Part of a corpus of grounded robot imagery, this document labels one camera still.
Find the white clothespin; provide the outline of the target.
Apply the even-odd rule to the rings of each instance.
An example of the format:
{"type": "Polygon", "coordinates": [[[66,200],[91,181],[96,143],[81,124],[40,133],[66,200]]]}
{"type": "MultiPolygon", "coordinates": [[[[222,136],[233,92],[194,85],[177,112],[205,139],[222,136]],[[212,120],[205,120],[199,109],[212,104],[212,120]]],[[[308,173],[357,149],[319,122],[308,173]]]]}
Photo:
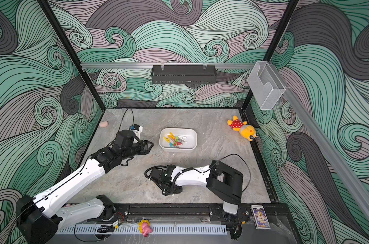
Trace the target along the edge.
{"type": "Polygon", "coordinates": [[[183,137],[183,136],[178,136],[178,139],[179,139],[179,141],[180,141],[180,143],[186,143],[186,140],[185,140],[185,137],[183,137]]]}

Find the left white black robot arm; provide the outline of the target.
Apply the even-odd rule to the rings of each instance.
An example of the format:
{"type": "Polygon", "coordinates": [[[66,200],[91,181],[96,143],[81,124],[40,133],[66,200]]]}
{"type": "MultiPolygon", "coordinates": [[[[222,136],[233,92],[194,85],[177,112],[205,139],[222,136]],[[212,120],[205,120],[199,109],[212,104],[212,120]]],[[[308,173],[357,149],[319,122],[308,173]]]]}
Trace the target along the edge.
{"type": "Polygon", "coordinates": [[[89,219],[111,221],[115,216],[114,203],[105,195],[85,203],[66,206],[66,203],[93,181],[101,178],[123,160],[147,155],[153,143],[142,140],[123,148],[104,147],[92,154],[86,163],[56,185],[34,197],[23,196],[16,203],[16,226],[29,244],[45,244],[58,231],[89,219]]]}

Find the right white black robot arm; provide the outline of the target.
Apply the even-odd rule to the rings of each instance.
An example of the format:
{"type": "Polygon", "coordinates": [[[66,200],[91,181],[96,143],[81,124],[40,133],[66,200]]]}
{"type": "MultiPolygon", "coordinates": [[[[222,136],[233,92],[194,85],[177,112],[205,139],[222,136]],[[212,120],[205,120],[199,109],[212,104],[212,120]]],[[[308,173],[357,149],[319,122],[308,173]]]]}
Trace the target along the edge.
{"type": "Polygon", "coordinates": [[[184,186],[205,187],[223,200],[225,213],[238,214],[243,174],[220,160],[213,160],[203,167],[158,165],[147,169],[144,176],[155,183],[164,196],[179,194],[184,186]]]}

